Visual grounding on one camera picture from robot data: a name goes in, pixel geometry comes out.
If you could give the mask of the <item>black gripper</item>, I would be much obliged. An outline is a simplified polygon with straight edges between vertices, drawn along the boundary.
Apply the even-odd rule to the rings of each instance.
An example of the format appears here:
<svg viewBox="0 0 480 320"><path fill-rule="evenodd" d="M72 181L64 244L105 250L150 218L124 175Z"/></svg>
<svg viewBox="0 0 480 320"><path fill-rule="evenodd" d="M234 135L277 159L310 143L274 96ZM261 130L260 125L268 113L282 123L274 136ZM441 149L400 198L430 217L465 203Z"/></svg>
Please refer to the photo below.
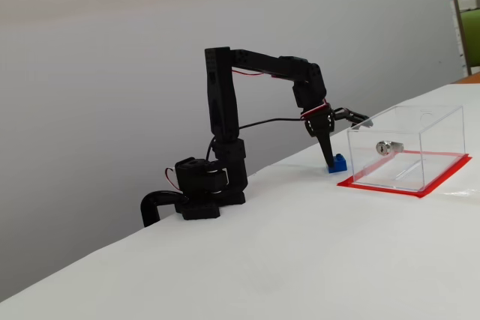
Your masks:
<svg viewBox="0 0 480 320"><path fill-rule="evenodd" d="M335 130L334 112L329 103L304 111L301 120L311 137L316 137L328 167L334 166L330 133Z"/></svg>

